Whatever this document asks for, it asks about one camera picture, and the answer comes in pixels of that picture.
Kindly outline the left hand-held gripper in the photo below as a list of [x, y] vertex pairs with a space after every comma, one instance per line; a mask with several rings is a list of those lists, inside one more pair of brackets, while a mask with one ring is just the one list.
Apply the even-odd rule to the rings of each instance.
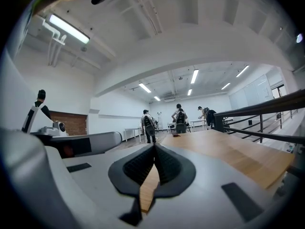
[[63, 122], [54, 122], [42, 112], [44, 106], [31, 107], [21, 130], [56, 148], [62, 158], [103, 154], [122, 143], [119, 132], [69, 136]]

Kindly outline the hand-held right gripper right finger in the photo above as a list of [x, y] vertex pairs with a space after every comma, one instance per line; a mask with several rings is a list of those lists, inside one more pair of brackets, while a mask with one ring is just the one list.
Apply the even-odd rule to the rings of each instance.
[[142, 221], [144, 229], [241, 229], [246, 225], [223, 186], [235, 183], [258, 207], [257, 216], [272, 203], [272, 196], [226, 162], [183, 148], [168, 149], [195, 166], [192, 184], [173, 198], [158, 198]]

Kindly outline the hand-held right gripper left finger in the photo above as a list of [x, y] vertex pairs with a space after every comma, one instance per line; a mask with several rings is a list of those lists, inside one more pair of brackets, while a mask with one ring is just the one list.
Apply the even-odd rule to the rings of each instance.
[[108, 170], [113, 162], [142, 147], [67, 159], [56, 148], [45, 148], [56, 186], [82, 229], [133, 228], [120, 216], [131, 210], [134, 199], [115, 189]]

